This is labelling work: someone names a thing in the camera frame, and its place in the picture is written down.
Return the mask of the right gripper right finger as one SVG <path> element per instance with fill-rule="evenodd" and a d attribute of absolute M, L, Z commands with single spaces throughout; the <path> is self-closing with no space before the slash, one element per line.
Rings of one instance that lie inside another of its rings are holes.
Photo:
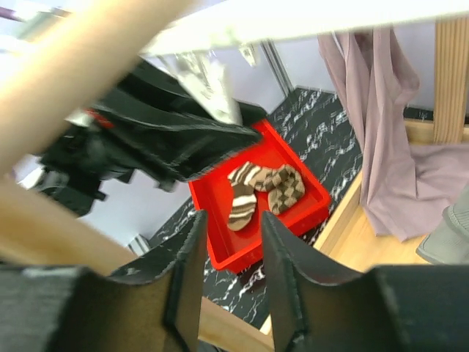
<path fill-rule="evenodd" d="M 261 220 L 276 351 L 466 351 L 466 265 L 352 270 Z"/>

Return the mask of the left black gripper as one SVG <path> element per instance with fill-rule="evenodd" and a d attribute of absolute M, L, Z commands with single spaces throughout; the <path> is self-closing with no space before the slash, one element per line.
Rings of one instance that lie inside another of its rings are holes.
<path fill-rule="evenodd" d="M 132 168 L 117 160 L 119 149 L 103 132 L 148 160 L 158 175 L 182 182 L 194 180 L 221 162 L 260 142 L 255 123 L 262 107 L 239 102 L 239 125 L 213 119 L 169 74 L 140 61 L 113 89 L 92 104 L 91 124 L 71 124 L 39 153 L 43 173 L 36 190 L 74 212 L 90 213 L 107 194 L 103 181 L 129 183 Z"/>

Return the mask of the white clip hanger frame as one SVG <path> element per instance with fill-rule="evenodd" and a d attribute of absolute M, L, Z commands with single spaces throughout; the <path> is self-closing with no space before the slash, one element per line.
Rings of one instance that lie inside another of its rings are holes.
<path fill-rule="evenodd" d="M 208 51 L 467 14 L 467 0 L 223 1 L 172 22 L 143 52 Z"/>

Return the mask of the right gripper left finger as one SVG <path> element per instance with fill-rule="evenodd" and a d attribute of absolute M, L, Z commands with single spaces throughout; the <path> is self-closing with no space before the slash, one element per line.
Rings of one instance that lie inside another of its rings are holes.
<path fill-rule="evenodd" d="M 110 276 L 1 267 L 3 351 L 196 351 L 207 214 Z"/>

